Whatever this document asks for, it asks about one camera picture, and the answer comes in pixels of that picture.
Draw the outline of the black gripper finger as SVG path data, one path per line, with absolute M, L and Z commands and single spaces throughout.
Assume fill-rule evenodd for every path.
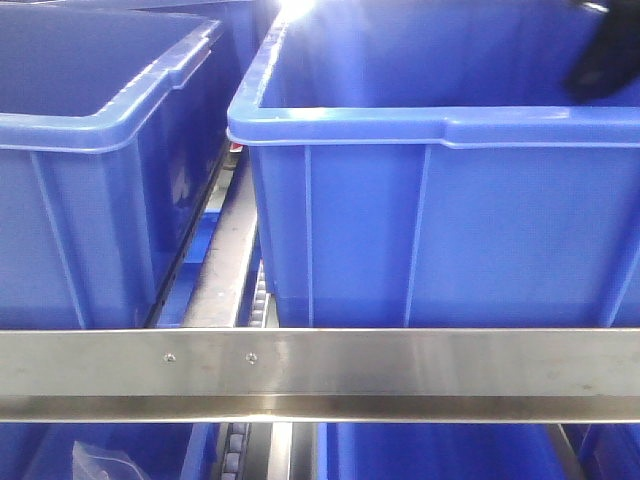
M 576 103 L 617 94 L 639 77 L 639 2 L 609 1 L 607 12 L 564 80 Z

